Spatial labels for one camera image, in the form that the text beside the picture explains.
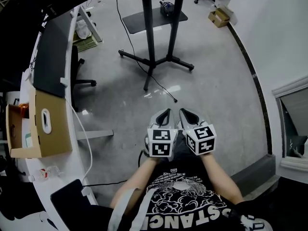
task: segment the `black tripod base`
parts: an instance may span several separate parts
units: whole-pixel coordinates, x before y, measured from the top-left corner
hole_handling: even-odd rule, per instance
[[[155,62],[155,65],[153,66],[148,59],[144,59],[144,58],[140,58],[138,56],[134,56],[134,55],[129,54],[129,53],[123,51],[123,50],[119,50],[119,54],[120,54],[120,56],[126,56],[126,57],[128,57],[130,59],[136,60],[136,61],[138,61],[140,63],[143,63],[143,64],[149,66],[148,76],[147,76],[147,78],[145,80],[145,84],[144,84],[144,87],[143,87],[143,89],[145,91],[148,90],[150,78],[152,76],[154,68],[156,68],[157,65],[160,65],[160,64],[165,63],[165,62],[173,62],[173,63],[179,64],[181,66],[184,66],[184,67],[188,68],[189,71],[192,71],[194,69],[194,65],[188,64],[186,62],[183,62],[183,61],[180,60],[180,58],[175,57],[175,56],[168,56],[167,55],[166,57],[164,57],[164,58],[162,58],[160,60],[157,60]]]

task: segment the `cardboard box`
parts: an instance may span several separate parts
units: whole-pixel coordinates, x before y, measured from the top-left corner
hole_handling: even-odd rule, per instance
[[[218,16],[215,15],[215,11],[210,12],[208,18],[217,26],[218,28],[226,26],[229,21],[222,21]]]
[[[24,135],[19,107],[10,104],[6,107],[7,140],[11,157],[41,158],[71,151],[65,99],[35,88],[31,88],[29,96],[29,130],[24,131]],[[51,128],[49,131],[46,129],[48,124]]]
[[[230,20],[230,17],[225,12],[223,12],[223,10],[220,9],[220,8],[217,8],[215,10],[215,16],[217,18],[219,18],[221,21],[229,21]]]

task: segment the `white desk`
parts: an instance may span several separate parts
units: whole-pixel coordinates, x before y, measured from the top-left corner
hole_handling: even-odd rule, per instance
[[[73,12],[71,13],[73,19],[72,19],[71,26],[70,26],[68,47],[66,51],[66,64],[65,64],[65,79],[66,80],[65,82],[67,84],[67,87],[65,88],[65,96],[66,96],[66,99],[69,101],[71,101],[71,90],[70,90],[71,53],[72,53],[72,45],[73,45],[73,35],[75,31],[75,25],[76,25],[79,7],[80,6],[75,7]],[[30,85],[31,84],[29,82],[25,81],[25,75],[23,75],[21,89],[20,89],[20,103],[29,102],[28,89]],[[62,219],[58,215],[53,204],[51,203],[50,195],[76,179],[82,180],[85,174],[85,169],[82,165],[80,152],[79,152],[79,146],[77,143],[76,132],[75,132],[74,123],[73,123],[74,114],[70,106],[68,105],[68,103],[66,103],[66,115],[67,115],[67,123],[68,123],[68,128],[69,128],[70,140],[72,144],[72,151],[69,153],[49,156],[45,158],[26,159],[26,164],[27,164],[30,174],[32,174],[37,169],[46,168],[48,166],[57,166],[60,169],[60,171],[63,172],[63,174],[60,175],[60,177],[49,179],[45,182],[33,182],[34,187],[37,191],[37,194],[46,212],[48,213],[49,217],[54,222],[56,227],[61,231],[68,230],[68,228],[63,223]],[[23,147],[26,147],[25,134],[28,133],[29,130],[30,130],[29,121],[27,119],[23,119],[23,123],[22,123]],[[101,137],[101,134],[97,133],[95,137]],[[93,193],[88,195],[88,199],[91,204],[97,205],[97,202],[96,202],[96,199]]]

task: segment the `black t-shirt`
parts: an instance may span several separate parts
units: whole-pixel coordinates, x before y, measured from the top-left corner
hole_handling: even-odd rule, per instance
[[[202,161],[172,161],[158,165],[147,191],[153,194],[141,230],[229,229],[233,205],[213,191]]]
[[[146,191],[157,189],[149,203],[141,230],[245,230],[240,215],[260,216],[252,201],[233,205],[214,192],[202,161],[194,158],[156,166]],[[137,214],[123,216],[118,230],[126,231]],[[92,206],[86,215],[93,227],[107,230],[113,209]]]

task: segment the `black monitor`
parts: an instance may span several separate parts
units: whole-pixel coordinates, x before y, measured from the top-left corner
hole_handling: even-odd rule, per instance
[[[0,12],[0,92],[19,90],[44,21],[87,0],[10,0]]]
[[[20,89],[43,20],[35,0],[10,0],[0,12],[0,92]]]

